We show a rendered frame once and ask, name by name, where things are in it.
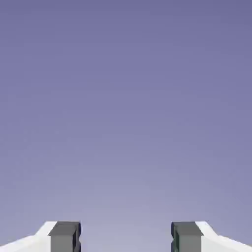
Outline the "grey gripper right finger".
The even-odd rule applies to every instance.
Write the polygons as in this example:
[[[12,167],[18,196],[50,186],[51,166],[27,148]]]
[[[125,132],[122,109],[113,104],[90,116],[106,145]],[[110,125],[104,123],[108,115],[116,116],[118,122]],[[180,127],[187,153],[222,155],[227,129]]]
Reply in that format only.
[[[173,221],[171,252],[252,252],[252,246],[218,235],[206,221]]]

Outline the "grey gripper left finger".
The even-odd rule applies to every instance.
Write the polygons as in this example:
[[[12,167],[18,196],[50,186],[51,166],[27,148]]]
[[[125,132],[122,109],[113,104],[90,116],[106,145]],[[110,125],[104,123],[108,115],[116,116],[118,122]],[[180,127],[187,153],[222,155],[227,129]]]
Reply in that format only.
[[[0,246],[0,252],[81,252],[79,221],[47,221],[34,234]]]

